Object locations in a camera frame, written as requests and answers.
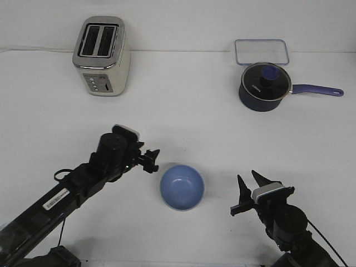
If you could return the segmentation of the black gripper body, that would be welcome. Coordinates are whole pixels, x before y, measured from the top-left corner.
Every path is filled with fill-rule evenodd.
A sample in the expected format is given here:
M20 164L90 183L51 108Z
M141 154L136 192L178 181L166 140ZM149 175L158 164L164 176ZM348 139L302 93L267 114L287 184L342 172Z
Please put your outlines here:
M278 245L305 245L308 243L308 219L306 214L298 207L285 200L270 200L266 205L258 205L254 201L246 205L235 205L230 213L235 216L239 213L254 209L269 238Z
M129 143L116 133L101 136L96 152L91 154L88 173L105 182L115 182L137 165L150 162L142 153L144 143Z

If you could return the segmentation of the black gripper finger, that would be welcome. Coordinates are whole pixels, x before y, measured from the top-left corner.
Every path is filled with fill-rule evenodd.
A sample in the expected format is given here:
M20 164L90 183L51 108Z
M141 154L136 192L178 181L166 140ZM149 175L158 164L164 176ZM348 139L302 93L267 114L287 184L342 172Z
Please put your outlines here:
M237 178L238 178L238 185L240 190L239 205L246 205L247 203L253 201L251 198L251 190L248 189L248 187L246 186L246 184L244 183L240 175L237 175Z
M153 151L147 150L146 153L145 153L145 156L149 159L149 161L151 163L155 163L156 158L158 157L159 153L160 153L159 149L153 150Z
M275 181L272 181L272 180L269 180L269 179L265 178L264 176L262 176L261 174L259 174L255 170L252 170L251 174L252 174L254 180L256 181L256 183L259 185L260 188L262 188L262 187L267 188L268 186L270 186L270 185L275 183Z
M142 166L143 170L150 174L159 170L159 166L151 162L144 163Z

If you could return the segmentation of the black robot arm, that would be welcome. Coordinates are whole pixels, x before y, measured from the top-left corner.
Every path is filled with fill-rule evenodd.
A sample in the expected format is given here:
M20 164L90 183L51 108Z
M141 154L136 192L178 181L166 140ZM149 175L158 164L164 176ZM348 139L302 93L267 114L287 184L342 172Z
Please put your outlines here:
M1 266L81 266L81 261L62 245L49 253L26 256L51 231L108 182L117 181L137 165L148 173L158 171L159 150L142 153L136 134L106 133L87 163L66 175L58 184L1 230Z
M265 226L267 236L284 254L272 266L338 266L330 254L319 245L307 230L310 225L326 242L344 266L347 263L307 218L300 208L290 205L287 198L295 191L293 186L284 186L281 181L265 178L256 171L251 172L258 188L251 191L240 175L237 176L239 202L230 208L231 216L255 210Z

